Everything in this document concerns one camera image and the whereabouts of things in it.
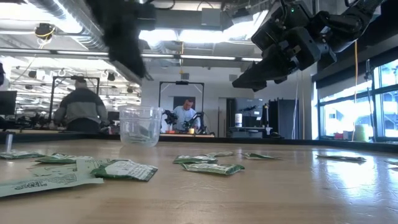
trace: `white wall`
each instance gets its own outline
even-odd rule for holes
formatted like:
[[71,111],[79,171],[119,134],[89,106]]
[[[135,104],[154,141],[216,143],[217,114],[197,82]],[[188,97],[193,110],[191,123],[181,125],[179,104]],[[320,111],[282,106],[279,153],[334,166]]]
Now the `white wall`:
[[[159,100],[159,82],[169,81],[174,82],[180,80],[179,68],[151,68],[149,74],[154,78],[154,81],[144,80],[142,84],[142,98],[141,105],[144,106],[158,106]],[[189,67],[183,68],[185,73],[190,74],[190,82],[203,82],[205,83],[204,94],[204,112],[207,114],[205,117],[205,124],[211,131],[218,134],[218,106],[219,98],[235,98],[245,97],[253,98],[254,93],[248,89],[233,88],[228,78],[230,74],[239,75],[240,69],[238,68],[207,68]],[[172,110],[173,96],[194,96],[197,102],[197,111],[201,107],[201,93],[194,86],[177,86],[170,85],[161,94],[161,106],[164,109]]]
[[312,122],[313,116],[316,114],[312,113],[312,99],[314,97],[313,83],[311,76],[316,74],[316,64],[303,72],[298,71],[295,74],[289,75],[285,82],[281,84],[275,84],[273,81],[267,82],[267,88],[255,93],[255,98],[263,99],[264,102],[269,100],[285,99],[294,100],[296,97],[296,84],[298,81],[298,95],[299,100],[299,111],[300,111],[300,132],[301,137],[304,139],[313,139],[312,134]]

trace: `white cylinder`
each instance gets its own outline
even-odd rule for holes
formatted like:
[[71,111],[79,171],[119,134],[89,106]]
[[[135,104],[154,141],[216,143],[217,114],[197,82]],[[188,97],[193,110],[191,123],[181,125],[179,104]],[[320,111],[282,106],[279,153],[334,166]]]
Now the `white cylinder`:
[[242,114],[235,114],[235,127],[242,127]]

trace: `workbench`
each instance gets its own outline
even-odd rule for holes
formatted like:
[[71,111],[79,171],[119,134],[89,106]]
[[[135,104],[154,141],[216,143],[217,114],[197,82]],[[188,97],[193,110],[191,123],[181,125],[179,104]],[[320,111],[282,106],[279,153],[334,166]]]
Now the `workbench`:
[[[324,146],[160,142],[123,147],[120,141],[80,139],[15,143],[14,149],[125,158],[159,168],[149,182],[105,179],[82,185],[0,198],[1,223],[398,223],[398,168],[394,154]],[[219,164],[241,164],[232,176],[188,172],[177,155],[233,151]],[[252,161],[240,153],[280,156]],[[363,156],[364,164],[316,159],[317,154]],[[0,181],[30,176],[34,159],[0,160]]]

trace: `ceiling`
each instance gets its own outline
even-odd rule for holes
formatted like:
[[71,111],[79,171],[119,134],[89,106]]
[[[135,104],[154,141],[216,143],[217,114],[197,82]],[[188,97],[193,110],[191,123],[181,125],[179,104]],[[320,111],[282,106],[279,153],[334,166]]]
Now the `ceiling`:
[[[86,21],[79,21],[79,12],[67,14],[67,22],[55,17],[50,12],[45,12],[39,9],[32,2],[28,4],[13,4],[0,3],[0,47],[14,48],[14,49],[49,49],[49,50],[78,50],[78,51],[92,51],[93,49],[87,47],[87,43],[82,41],[82,38],[92,34],[94,28],[90,27],[85,35],[71,34],[78,33],[81,29],[87,28]],[[75,3],[79,6],[83,0],[57,0],[58,3],[69,4]],[[238,1],[238,0],[212,0],[211,2],[200,1],[179,1],[176,0],[175,7],[171,11],[162,12],[158,15],[158,22],[172,19],[177,15],[199,15],[201,17],[202,9],[215,8],[220,11],[221,18],[226,18],[231,23],[231,16],[239,7],[248,7],[248,11],[252,14],[268,9],[274,0],[252,0],[252,1]],[[172,4],[172,1],[156,0],[154,1],[156,7],[166,7]],[[184,17],[179,17],[179,22],[184,22]],[[34,30],[40,23],[49,23],[56,27],[53,37],[49,42],[44,43],[43,40],[38,39]],[[223,28],[224,22],[221,21],[220,32]],[[179,24],[172,24],[169,22],[167,26],[173,27],[172,30],[177,34],[177,37],[183,29],[179,29]],[[169,29],[170,27],[160,27],[159,29]],[[157,53],[157,54],[190,54],[190,55],[216,55],[216,56],[243,56],[243,57],[260,57],[261,52],[245,38],[228,39],[223,42],[176,42],[174,40],[157,41],[160,44],[161,50],[149,44],[148,40],[140,40],[140,46],[143,53]],[[46,111],[49,109],[50,92],[53,76],[69,77],[71,75],[79,75],[84,77],[99,78],[100,79],[100,96],[104,99],[108,109],[115,108],[124,104],[139,104],[141,101],[141,88],[137,83],[129,82],[127,80],[128,71],[121,70],[108,60],[100,59],[77,59],[77,58],[43,58],[36,57],[34,54],[26,55],[26,57],[11,57],[3,55],[0,52],[0,61],[9,68],[11,73],[8,75],[10,80],[10,90],[17,90],[19,110],[33,108],[39,111]],[[250,62],[226,62],[218,60],[171,60],[171,59],[156,59],[146,58],[145,60],[148,71],[157,68],[167,67],[228,67],[240,68],[244,70]],[[37,72],[37,78],[29,77],[29,72]],[[109,73],[115,74],[115,81],[108,81]],[[73,80],[69,78],[59,78],[56,81],[58,87],[55,89],[54,104],[69,92],[73,90]],[[95,90],[96,80],[88,82],[90,88]],[[33,89],[28,90],[26,85],[31,85]],[[131,86],[133,93],[127,93],[127,87]]]

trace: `plastic cup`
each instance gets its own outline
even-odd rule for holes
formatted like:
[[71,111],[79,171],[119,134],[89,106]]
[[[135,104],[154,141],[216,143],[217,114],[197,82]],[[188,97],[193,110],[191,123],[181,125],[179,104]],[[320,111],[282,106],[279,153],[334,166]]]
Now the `plastic cup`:
[[120,106],[120,139],[126,146],[152,147],[159,141],[162,108]]

